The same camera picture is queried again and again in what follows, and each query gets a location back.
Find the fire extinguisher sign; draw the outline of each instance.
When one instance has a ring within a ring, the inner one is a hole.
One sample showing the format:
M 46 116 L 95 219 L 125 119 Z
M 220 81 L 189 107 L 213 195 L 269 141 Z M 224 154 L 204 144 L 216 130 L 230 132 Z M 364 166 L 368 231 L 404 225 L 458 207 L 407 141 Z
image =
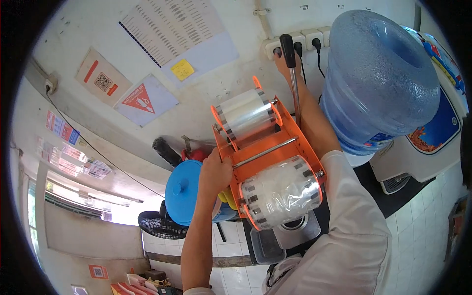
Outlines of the fire extinguisher sign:
M 177 99 L 154 77 L 148 75 L 128 92 L 113 109 L 141 128 L 177 105 Z

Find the water gallon bottle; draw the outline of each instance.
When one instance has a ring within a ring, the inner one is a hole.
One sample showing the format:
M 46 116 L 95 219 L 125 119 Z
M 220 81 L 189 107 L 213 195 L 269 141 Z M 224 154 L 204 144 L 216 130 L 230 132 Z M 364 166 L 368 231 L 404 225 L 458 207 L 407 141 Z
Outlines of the water gallon bottle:
M 330 31 L 320 106 L 345 152 L 369 155 L 430 122 L 439 81 L 424 48 L 377 13 L 350 10 Z

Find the plastic film roll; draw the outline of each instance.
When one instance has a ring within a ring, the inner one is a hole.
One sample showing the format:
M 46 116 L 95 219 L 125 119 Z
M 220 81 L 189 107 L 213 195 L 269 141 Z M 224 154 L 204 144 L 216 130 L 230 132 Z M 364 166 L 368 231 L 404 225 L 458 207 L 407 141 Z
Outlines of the plastic film roll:
M 216 107 L 216 112 L 232 141 L 246 139 L 275 124 L 270 100 L 260 88 L 223 102 Z
M 260 171 L 242 182 L 239 190 L 240 209 L 257 230 L 297 220 L 321 204 L 320 184 L 301 156 Z

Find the black table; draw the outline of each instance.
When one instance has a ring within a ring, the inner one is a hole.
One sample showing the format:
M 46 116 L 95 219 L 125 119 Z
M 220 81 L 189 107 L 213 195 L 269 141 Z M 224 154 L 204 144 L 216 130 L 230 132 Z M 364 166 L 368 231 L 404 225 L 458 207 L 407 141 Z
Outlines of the black table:
M 385 218 L 389 217 L 393 213 L 395 213 L 398 209 L 403 207 L 406 203 L 408 203 L 416 194 L 418 194 L 428 183 L 435 179 L 432 178 L 426 182 L 420 183 L 416 181 L 413 177 L 410 178 L 408 183 L 398 192 L 394 194 L 384 194 L 380 183 L 376 180 L 374 172 L 372 171 L 372 167 L 369 162 L 365 163 L 362 166 L 354 168 L 354 171 L 359 178 L 361 184 L 369 191 L 369 193 L 374 198 L 375 202 L 379 206 L 380 210 L 384 214 Z M 302 253 L 308 248 L 313 245 L 314 242 L 323 234 L 328 233 L 329 227 L 329 207 L 328 202 L 324 201 L 321 205 L 313 210 L 316 215 L 316 219 L 321 227 L 321 233 L 318 237 L 298 245 L 292 249 L 287 250 L 287 257 L 294 255 L 296 253 Z M 253 264 L 258 264 L 256 258 L 254 256 L 253 245 L 251 243 L 251 224 L 247 221 L 247 219 L 243 219 L 243 226 L 244 226 L 244 234 L 246 235 L 247 240 L 247 247 L 249 248 L 249 255 L 251 256 L 251 262 Z

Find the blue lid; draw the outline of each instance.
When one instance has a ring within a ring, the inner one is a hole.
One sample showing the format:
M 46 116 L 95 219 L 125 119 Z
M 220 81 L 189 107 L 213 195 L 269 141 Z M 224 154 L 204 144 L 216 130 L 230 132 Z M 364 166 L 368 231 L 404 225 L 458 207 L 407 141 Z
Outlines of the blue lid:
M 180 225 L 190 225 L 194 216 L 201 167 L 199 161 L 183 161 L 172 171 L 167 181 L 166 210 L 172 220 Z

